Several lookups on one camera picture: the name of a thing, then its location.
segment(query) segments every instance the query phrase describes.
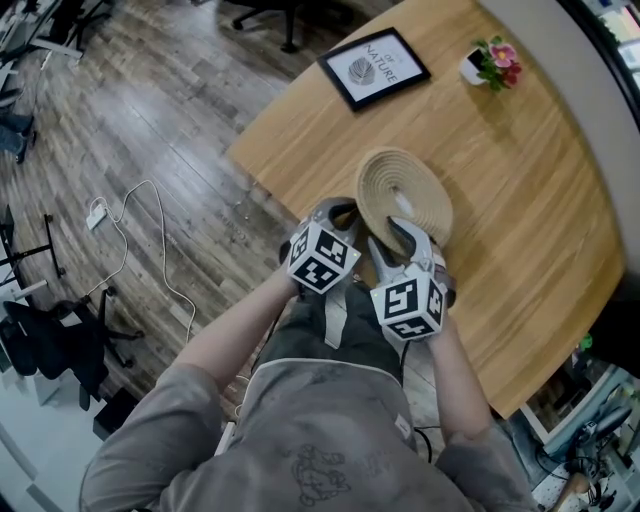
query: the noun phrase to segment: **pink flower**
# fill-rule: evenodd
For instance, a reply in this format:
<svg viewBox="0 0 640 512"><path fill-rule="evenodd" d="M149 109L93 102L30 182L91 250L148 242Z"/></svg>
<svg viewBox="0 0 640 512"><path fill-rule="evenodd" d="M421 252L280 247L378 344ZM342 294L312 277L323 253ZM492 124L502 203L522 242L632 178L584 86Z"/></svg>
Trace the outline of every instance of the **pink flower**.
<svg viewBox="0 0 640 512"><path fill-rule="evenodd" d="M491 52L493 61L499 68L508 68L518 57L518 54L510 44L492 44L489 46L489 52Z"/></svg>

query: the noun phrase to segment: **black picture frame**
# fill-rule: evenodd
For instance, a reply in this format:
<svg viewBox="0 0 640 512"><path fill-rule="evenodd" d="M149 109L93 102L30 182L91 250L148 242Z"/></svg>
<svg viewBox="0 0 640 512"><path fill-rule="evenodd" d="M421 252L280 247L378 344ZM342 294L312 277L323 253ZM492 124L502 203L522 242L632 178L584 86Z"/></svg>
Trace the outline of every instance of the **black picture frame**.
<svg viewBox="0 0 640 512"><path fill-rule="evenodd" d="M351 96L347 88L343 85L342 81L338 78L338 76L335 74L335 72L329 65L329 60L332 57L335 57L336 55L339 55L347 50L350 50L357 46L362 46L363 44L368 43L369 41L374 41L376 39L380 39L382 37L386 37L389 35L394 36L398 40L398 42L403 47L403 49L413 59L415 64L420 69L420 74L413 76L411 78L408 78L406 80L403 80L402 82L389 85L389 87L381 91L378 91L376 93L371 94L370 96L367 96L366 98L356 101L353 98L353 96ZM361 37L360 39L356 39L355 41L351 41L350 43L339 46L338 48L334 48L333 50L325 53L324 55L318 58L318 65L329 77L329 80L331 80L331 82L336 87L336 89L338 89L338 92L340 93L340 95L344 98L344 100L347 102L351 110L354 112L357 112L358 110L361 110L362 108L370 105L371 103L374 103L379 99L389 96L390 94L394 94L398 91L406 89L407 87L418 84L420 82L424 82L431 78L431 73L429 72L427 67L422 63L420 58L416 55L413 49L409 46L409 44L405 41L405 39L400 35L400 33L394 27L390 27L384 30L380 30L378 32L374 32L373 34L366 35L364 37Z"/></svg>

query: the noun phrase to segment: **framed print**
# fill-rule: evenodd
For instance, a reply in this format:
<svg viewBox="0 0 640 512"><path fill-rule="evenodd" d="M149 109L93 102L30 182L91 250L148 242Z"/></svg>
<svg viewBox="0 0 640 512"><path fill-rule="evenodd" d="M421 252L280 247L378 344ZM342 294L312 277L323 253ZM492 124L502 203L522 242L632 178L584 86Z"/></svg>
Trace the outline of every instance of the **framed print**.
<svg viewBox="0 0 640 512"><path fill-rule="evenodd" d="M393 27L335 48L318 64L354 112L431 77Z"/></svg>

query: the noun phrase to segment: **office chair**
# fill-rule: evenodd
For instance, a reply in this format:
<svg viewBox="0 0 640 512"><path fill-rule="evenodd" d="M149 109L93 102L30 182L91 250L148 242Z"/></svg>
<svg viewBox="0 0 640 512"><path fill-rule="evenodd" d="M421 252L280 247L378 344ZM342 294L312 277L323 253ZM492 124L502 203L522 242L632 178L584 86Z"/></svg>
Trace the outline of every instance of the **office chair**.
<svg viewBox="0 0 640 512"><path fill-rule="evenodd" d="M17 302L5 302L8 318L0 323L0 337L6 354L20 375L34 375L38 370L47 379L57 379L70 369L80 382L80 406L89 408L89 396L100 400L99 387L109 371L104 364L104 348L123 368L133 361L123 360L111 338L142 338L109 329L105 324L107 295L115 295L112 287L103 290L98 316L89 311L88 297L79 302L62 301L50 311L42 311ZM65 327L62 319L75 313L80 323Z"/></svg>
<svg viewBox="0 0 640 512"><path fill-rule="evenodd" d="M338 14L341 23L348 25L353 21L353 11L333 0L323 0L318 2L313 0L229 0L232 4L253 7L249 12L235 18L231 26L235 30L242 30L242 22L265 11L284 11L286 15L287 37L280 49L285 53L297 51L293 44L293 22L295 21L296 9L303 4L314 4L322 9L328 9Z"/></svg>

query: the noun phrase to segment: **white power adapter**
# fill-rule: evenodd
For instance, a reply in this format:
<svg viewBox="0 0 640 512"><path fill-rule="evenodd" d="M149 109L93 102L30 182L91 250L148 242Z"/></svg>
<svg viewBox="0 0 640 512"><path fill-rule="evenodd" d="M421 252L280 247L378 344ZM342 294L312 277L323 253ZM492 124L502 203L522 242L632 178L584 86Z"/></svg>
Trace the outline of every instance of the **white power adapter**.
<svg viewBox="0 0 640 512"><path fill-rule="evenodd" d="M87 227L93 231L93 229L100 224L100 221L107 216L107 210L102 204L98 204L87 217Z"/></svg>

